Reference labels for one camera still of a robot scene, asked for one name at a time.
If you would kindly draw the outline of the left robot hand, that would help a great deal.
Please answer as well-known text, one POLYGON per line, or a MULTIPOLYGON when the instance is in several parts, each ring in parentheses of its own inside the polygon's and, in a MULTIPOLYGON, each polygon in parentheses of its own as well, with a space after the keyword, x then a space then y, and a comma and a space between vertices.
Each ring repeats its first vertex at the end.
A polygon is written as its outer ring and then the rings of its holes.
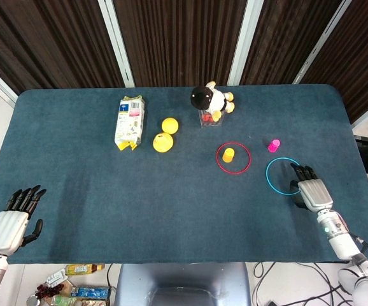
POLYGON ((26 235, 29 221, 46 189, 40 185, 19 189, 9 198, 6 207, 0 212, 0 255, 11 256, 21 247, 39 238, 43 229, 43 220, 36 222, 30 235, 26 235))

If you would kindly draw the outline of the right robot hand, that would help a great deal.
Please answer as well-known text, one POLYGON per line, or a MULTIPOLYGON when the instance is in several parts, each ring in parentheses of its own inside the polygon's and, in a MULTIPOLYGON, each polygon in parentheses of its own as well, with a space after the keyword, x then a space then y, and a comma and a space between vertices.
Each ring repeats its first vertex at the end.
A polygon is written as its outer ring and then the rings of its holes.
POLYGON ((331 209, 331 195, 314 169, 296 163, 291 163, 290 166, 297 176, 297 180, 292 180, 289 185, 295 205, 315 213, 331 209))

